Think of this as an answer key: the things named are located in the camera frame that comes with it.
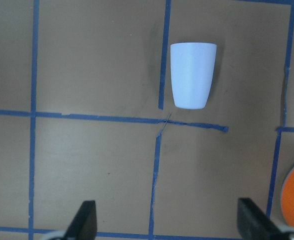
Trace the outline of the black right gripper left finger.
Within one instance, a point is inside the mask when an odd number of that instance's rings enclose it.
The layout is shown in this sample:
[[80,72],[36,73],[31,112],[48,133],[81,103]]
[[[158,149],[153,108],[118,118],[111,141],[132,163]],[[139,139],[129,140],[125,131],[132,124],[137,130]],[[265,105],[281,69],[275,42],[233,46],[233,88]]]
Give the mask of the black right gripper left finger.
[[98,232],[96,202],[94,200],[84,201],[69,227],[64,240],[94,240]]

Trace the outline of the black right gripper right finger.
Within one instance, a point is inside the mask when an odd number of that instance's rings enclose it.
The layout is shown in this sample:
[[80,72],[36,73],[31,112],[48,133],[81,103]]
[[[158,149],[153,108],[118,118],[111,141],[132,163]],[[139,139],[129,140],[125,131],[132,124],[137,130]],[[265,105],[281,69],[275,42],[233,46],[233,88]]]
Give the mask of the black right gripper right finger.
[[294,240],[294,231],[280,230],[250,198],[237,200],[237,230],[244,240]]

